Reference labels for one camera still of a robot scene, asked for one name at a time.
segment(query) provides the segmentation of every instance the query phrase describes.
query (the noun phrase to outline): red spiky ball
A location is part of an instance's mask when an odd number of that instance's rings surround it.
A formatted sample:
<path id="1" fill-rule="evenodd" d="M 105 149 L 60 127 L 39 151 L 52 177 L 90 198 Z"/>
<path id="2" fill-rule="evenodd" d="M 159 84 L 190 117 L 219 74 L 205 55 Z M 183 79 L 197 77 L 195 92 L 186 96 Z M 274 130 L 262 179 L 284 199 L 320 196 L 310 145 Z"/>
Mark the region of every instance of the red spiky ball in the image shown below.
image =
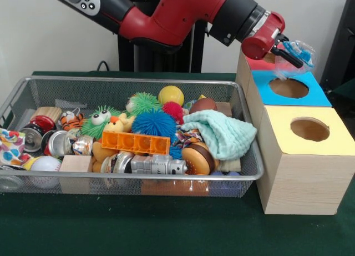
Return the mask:
<path id="1" fill-rule="evenodd" d="M 184 111 L 182 107 L 176 102 L 167 102 L 163 106 L 163 111 L 173 117 L 178 124 L 183 124 Z"/>

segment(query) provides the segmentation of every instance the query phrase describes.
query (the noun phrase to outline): green spiky ball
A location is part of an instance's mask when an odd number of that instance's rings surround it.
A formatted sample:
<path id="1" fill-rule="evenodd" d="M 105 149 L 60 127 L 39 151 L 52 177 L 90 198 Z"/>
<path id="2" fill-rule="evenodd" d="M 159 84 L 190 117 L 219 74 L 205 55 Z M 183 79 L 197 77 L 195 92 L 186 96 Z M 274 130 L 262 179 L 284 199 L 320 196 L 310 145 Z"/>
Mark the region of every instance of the green spiky ball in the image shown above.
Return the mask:
<path id="1" fill-rule="evenodd" d="M 146 92 L 136 93 L 130 98 L 129 103 L 126 106 L 130 116 L 137 116 L 141 113 L 150 112 L 152 109 L 158 111 L 161 110 L 161 108 L 162 105 L 157 100 L 156 96 Z"/>
<path id="2" fill-rule="evenodd" d="M 86 119 L 82 126 L 82 133 L 84 135 L 89 135 L 93 138 L 100 139 L 102 138 L 102 132 L 104 131 L 105 125 L 110 121 L 110 117 L 107 117 L 103 120 L 103 122 L 99 125 L 93 123 L 94 115 L 98 114 L 102 116 L 102 111 L 110 112 L 111 116 L 119 116 L 121 114 L 120 111 L 114 109 L 110 106 L 99 106 L 99 108 L 90 115 L 90 118 Z"/>

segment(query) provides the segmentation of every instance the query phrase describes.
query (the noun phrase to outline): orange lego brick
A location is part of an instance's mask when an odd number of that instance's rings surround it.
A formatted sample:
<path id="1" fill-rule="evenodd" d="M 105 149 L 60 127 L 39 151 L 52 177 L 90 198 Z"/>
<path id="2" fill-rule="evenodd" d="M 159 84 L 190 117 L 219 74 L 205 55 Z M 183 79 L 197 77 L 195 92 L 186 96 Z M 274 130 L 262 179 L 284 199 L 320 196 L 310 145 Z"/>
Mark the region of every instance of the orange lego brick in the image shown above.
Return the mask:
<path id="1" fill-rule="evenodd" d="M 170 138 L 125 132 L 104 132 L 102 147 L 135 153 L 167 155 L 169 154 Z"/>

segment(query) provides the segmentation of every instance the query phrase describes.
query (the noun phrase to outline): clear plastic object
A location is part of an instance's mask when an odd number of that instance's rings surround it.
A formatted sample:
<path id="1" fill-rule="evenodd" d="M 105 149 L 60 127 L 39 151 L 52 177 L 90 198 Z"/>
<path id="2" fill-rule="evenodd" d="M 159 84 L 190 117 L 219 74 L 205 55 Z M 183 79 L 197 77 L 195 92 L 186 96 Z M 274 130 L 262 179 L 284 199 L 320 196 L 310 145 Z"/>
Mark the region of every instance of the clear plastic object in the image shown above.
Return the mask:
<path id="1" fill-rule="evenodd" d="M 303 62 L 303 67 L 297 68 L 281 56 L 276 56 L 275 75 L 279 79 L 286 80 L 314 69 L 317 63 L 317 53 L 311 46 L 302 41 L 283 42 L 280 46 L 283 46 L 284 50 L 300 59 Z"/>

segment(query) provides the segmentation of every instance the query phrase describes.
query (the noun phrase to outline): circular hole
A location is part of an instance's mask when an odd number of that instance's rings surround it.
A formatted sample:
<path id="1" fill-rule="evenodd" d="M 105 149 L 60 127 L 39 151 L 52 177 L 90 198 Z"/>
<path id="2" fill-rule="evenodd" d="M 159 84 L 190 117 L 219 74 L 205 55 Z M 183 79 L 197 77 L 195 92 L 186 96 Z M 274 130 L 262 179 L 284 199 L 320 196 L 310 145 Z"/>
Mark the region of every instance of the circular hole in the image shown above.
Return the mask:
<path id="1" fill-rule="evenodd" d="M 133 147 L 134 144 L 134 138 L 130 137 L 130 136 L 126 136 L 123 138 L 123 144 L 125 145 L 125 147 Z"/>
<path id="2" fill-rule="evenodd" d="M 164 140 L 157 140 L 155 142 L 155 148 L 159 151 L 165 150 L 166 149 L 166 143 Z"/>
<path id="3" fill-rule="evenodd" d="M 292 99 L 303 98 L 310 91 L 305 84 L 291 78 L 284 81 L 277 78 L 270 81 L 268 85 L 276 94 Z"/>
<path id="4" fill-rule="evenodd" d="M 150 148 L 150 139 L 149 138 L 141 138 L 139 141 L 139 145 L 142 149 L 149 149 Z"/>
<path id="5" fill-rule="evenodd" d="M 301 138 L 316 142 L 327 139 L 330 134 L 329 128 L 324 123 L 311 117 L 293 120 L 291 130 Z"/>

